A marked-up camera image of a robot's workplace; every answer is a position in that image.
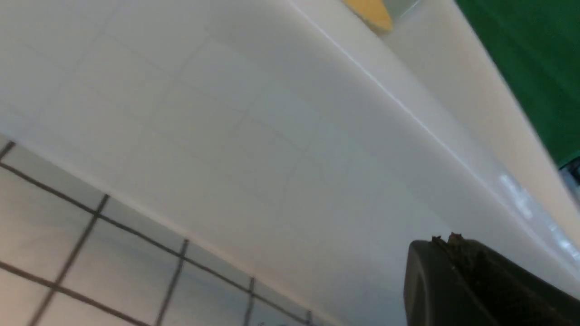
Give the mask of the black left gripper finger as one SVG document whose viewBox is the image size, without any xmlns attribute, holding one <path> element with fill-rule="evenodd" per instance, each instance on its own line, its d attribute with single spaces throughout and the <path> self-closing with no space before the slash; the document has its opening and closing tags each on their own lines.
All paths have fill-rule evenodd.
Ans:
<svg viewBox="0 0 580 326">
<path fill-rule="evenodd" d="M 415 240 L 408 247 L 409 326 L 577 326 L 578 299 L 476 240 Z"/>
</svg>

